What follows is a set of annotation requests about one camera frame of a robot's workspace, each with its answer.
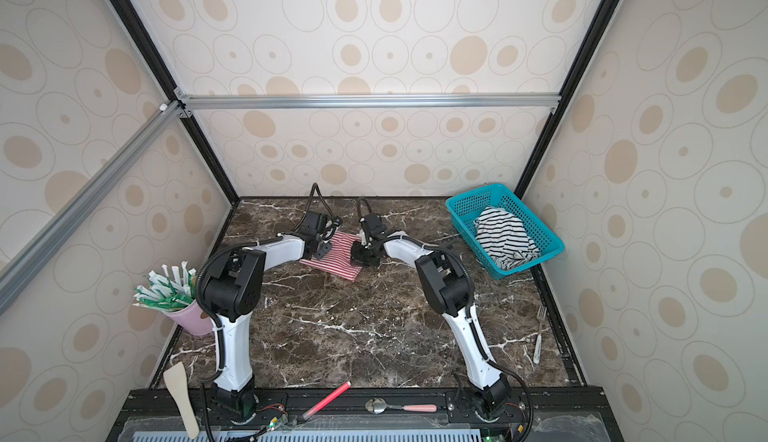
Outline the red white striped tank top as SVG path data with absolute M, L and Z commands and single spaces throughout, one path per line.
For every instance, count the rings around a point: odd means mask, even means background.
M 359 242 L 358 235 L 337 232 L 330 240 L 330 251 L 322 258 L 313 257 L 310 260 L 302 259 L 300 263 L 349 281 L 354 281 L 361 271 L 361 267 L 354 266 L 350 262 L 351 248 L 354 242 Z

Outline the black white striped tank top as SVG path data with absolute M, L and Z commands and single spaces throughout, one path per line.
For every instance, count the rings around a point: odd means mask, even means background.
M 521 219 L 503 208 L 486 207 L 474 220 L 475 239 L 503 271 L 511 271 L 540 256 Z

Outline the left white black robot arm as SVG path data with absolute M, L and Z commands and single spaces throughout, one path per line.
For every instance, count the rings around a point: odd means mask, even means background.
M 211 383 L 213 400 L 240 418 L 250 417 L 257 403 L 249 333 L 264 274 L 284 263 L 322 258 L 330 251 L 341 219 L 328 203 L 323 204 L 325 213 L 311 210 L 313 200 L 322 198 L 319 186 L 313 184 L 304 214 L 292 230 L 221 249 L 198 271 L 195 299 L 213 324 L 216 344 L 215 371 L 201 383 Z

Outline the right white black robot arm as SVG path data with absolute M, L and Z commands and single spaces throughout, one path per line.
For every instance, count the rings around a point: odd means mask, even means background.
M 470 385 L 469 399 L 478 415 L 493 419 L 513 403 L 509 380 L 521 387 L 524 420 L 533 420 L 533 403 L 525 381 L 493 358 L 475 305 L 475 286 L 460 257 L 449 249 L 422 242 L 390 228 L 373 212 L 367 199 L 356 200 L 361 240 L 351 249 L 350 262 L 377 267 L 385 257 L 415 269 L 430 308 L 449 324 L 462 354 Z

